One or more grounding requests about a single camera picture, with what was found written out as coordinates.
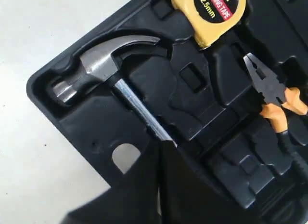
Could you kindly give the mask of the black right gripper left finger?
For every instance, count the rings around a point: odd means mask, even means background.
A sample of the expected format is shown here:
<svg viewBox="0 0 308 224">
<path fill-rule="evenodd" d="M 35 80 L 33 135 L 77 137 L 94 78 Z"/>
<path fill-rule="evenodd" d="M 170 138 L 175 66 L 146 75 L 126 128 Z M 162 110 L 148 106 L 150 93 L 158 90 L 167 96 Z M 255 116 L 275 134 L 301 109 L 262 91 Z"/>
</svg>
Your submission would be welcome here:
<svg viewBox="0 0 308 224">
<path fill-rule="evenodd" d="M 158 224 L 159 141 L 151 141 L 145 151 L 106 192 L 69 212 L 64 224 Z"/>
</svg>

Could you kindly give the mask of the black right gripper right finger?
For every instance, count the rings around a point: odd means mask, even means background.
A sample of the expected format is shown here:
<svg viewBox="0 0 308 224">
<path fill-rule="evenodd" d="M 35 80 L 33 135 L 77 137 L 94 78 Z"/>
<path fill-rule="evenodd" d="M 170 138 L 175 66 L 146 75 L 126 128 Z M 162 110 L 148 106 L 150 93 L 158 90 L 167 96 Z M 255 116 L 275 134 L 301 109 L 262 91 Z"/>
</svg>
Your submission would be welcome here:
<svg viewBox="0 0 308 224">
<path fill-rule="evenodd" d="M 171 141 L 159 142 L 160 204 L 164 224 L 305 224 L 308 209 L 301 202 L 280 207 L 274 221 L 260 218 L 217 193 L 189 166 Z"/>
</svg>

